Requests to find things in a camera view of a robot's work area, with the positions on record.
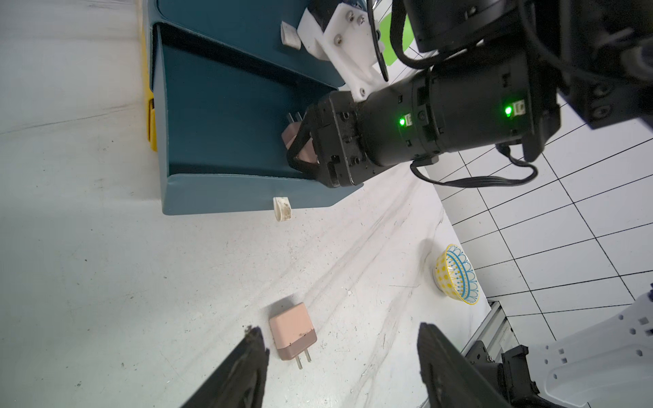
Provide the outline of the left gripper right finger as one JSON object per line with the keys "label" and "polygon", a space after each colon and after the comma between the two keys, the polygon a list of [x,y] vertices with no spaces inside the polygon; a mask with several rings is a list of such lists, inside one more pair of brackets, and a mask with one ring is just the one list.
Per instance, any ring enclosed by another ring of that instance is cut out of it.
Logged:
{"label": "left gripper right finger", "polygon": [[437,326],[420,324],[417,348],[421,379],[432,407],[508,406]]}

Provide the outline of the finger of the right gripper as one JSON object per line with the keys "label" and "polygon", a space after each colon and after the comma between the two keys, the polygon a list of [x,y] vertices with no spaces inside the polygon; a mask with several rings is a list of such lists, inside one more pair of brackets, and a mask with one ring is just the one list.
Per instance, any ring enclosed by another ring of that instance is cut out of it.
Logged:
{"label": "finger of the right gripper", "polygon": [[[285,129],[285,146],[289,151],[294,143],[299,130],[301,128],[302,121],[299,122],[290,122]],[[316,154],[313,139],[310,131],[306,131],[305,134],[308,136],[306,143],[302,146],[301,150],[295,156],[294,162],[305,162],[309,163],[308,165],[301,165],[299,170],[306,178],[314,179],[316,178],[316,172],[319,169],[319,160]]]}

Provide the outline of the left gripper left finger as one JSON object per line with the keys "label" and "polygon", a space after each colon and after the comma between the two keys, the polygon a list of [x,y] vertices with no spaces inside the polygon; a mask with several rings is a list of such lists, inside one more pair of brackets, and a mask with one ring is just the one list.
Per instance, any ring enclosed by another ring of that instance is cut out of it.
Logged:
{"label": "left gripper left finger", "polygon": [[187,407],[260,408],[270,361],[259,327],[249,327],[243,340],[182,405]]}

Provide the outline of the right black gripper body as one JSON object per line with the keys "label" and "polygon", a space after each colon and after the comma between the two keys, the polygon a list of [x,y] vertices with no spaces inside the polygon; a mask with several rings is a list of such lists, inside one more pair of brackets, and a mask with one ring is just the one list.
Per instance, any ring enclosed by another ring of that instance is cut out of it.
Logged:
{"label": "right black gripper body", "polygon": [[334,91],[309,106],[305,125],[317,154],[316,180],[329,188],[353,187],[378,175],[359,130],[350,92]]}

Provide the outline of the teal drawer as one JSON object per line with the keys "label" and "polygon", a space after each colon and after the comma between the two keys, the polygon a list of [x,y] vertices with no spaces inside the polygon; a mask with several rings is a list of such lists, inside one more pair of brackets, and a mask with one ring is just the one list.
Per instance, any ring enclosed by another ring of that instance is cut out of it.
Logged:
{"label": "teal drawer", "polygon": [[353,193],[289,167],[282,133],[328,85],[171,25],[153,30],[162,209],[167,215],[330,207]]}

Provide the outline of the teal drawer cabinet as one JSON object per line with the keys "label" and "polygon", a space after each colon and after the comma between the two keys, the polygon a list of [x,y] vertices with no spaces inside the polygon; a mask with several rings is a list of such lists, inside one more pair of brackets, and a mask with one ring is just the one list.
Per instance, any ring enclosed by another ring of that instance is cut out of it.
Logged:
{"label": "teal drawer cabinet", "polygon": [[282,44],[281,24],[295,26],[307,1],[144,1],[147,23],[162,23],[339,88],[345,82],[328,61]]}

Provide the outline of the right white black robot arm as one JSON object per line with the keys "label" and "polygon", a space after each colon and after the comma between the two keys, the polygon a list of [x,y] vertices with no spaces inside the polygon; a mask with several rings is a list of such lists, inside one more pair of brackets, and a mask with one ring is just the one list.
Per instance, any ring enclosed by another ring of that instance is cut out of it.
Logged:
{"label": "right white black robot arm", "polygon": [[592,129],[652,116],[649,1],[395,1],[390,46],[414,70],[396,83],[372,2],[312,1],[298,34],[347,86],[282,136],[289,166],[330,188],[484,146],[520,146],[536,178],[561,101]]}

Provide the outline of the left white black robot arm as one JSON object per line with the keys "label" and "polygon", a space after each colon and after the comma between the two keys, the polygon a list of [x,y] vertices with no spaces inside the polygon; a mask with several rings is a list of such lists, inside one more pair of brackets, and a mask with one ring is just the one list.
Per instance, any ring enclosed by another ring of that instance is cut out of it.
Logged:
{"label": "left white black robot arm", "polygon": [[[417,350],[430,407],[583,407],[652,384],[652,283],[606,321],[541,346],[519,345],[486,360],[476,341],[462,354],[433,324]],[[261,329],[243,340],[181,407],[262,407],[270,350]]]}

